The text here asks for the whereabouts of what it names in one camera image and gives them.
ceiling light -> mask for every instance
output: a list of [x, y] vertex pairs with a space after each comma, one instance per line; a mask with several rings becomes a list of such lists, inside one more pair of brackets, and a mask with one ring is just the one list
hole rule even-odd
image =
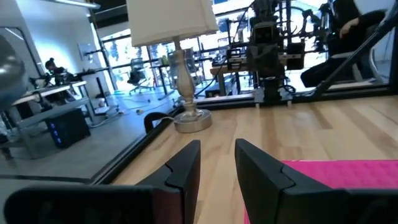
[[72, 5], [72, 6], [81, 6], [81, 7], [86, 7], [88, 9], [99, 9], [101, 7], [101, 5], [95, 4], [95, 3], [72, 1], [72, 0], [43, 0], [43, 1], [68, 4], [68, 5]]

black computer tower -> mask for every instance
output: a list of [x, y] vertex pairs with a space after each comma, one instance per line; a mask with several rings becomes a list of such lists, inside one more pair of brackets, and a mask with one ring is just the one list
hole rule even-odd
[[45, 120], [51, 137], [58, 148], [65, 149], [90, 136], [90, 129], [81, 109], [66, 112]]

white lampshade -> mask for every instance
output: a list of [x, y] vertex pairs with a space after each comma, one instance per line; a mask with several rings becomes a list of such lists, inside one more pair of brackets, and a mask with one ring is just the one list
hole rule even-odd
[[135, 47], [218, 31], [211, 0], [127, 0]]

white desk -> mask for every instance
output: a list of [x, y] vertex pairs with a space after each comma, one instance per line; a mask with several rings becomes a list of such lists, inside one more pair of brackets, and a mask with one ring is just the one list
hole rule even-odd
[[[91, 121], [94, 120], [94, 110], [93, 110], [93, 105], [90, 102], [90, 99], [87, 97], [87, 92], [85, 89], [86, 81], [82, 82], [75, 82], [72, 83], [71, 85], [65, 85], [65, 86], [54, 86], [50, 88], [44, 88], [44, 89], [39, 89], [39, 90], [34, 90], [26, 93], [23, 95], [19, 100], [15, 101], [12, 104], [12, 107], [8, 109], [10, 119], [12, 122], [16, 125], [16, 129], [18, 130], [19, 136], [22, 140], [22, 142], [9, 142], [5, 144], [0, 144], [0, 147], [25, 147], [26, 151], [31, 159], [36, 159], [37, 156], [35, 155], [35, 150], [34, 146], [32, 144], [32, 140], [26, 131], [24, 131], [25, 128], [32, 126], [33, 124], [40, 123], [44, 121], [45, 119], [56, 116], [58, 114], [65, 113], [67, 111], [73, 110], [81, 105], [85, 105], [87, 108], [88, 115], [91, 119]], [[38, 91], [42, 97], [49, 96], [52, 94], [60, 93], [65, 90], [69, 90], [70, 88], [73, 87], [78, 87], [80, 94], [82, 96], [82, 99], [72, 101], [70, 103], [67, 103], [65, 105], [60, 105], [60, 106], [55, 106], [51, 110], [44, 111], [41, 113], [37, 113], [29, 118], [26, 119], [20, 119], [17, 118], [16, 115], [18, 114], [18, 111], [16, 109], [16, 105], [21, 104], [21, 103], [27, 103], [32, 100], [40, 100], [40, 96], [35, 93]]]

exercise ball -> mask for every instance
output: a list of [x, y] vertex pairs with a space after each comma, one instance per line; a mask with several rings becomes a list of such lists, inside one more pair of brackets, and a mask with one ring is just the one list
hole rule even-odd
[[1, 35], [0, 49], [0, 110], [4, 110], [26, 92], [28, 78], [23, 61]]

